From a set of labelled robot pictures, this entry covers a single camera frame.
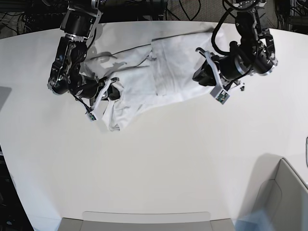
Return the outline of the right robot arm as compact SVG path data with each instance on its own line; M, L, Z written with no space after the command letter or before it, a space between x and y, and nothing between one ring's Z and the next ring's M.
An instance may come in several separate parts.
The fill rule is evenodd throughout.
M80 98L95 100L106 86L106 78L80 73L81 63L87 57L87 41L96 35L96 27L105 7L104 0L70 0L60 29L61 37L56 57L51 66L48 88L57 95L66 92Z

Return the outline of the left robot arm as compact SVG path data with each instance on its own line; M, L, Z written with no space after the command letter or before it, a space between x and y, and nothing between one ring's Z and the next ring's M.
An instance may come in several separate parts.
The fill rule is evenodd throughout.
M210 59L218 70L225 90L229 90L233 84L239 85L240 80L247 75L268 75L278 64L273 36L259 15L265 3L264 0L222 2L225 13L212 33L211 44L215 53L210 54ZM222 51L216 44L216 36L229 15L235 20L241 40L239 43L231 41L229 51Z

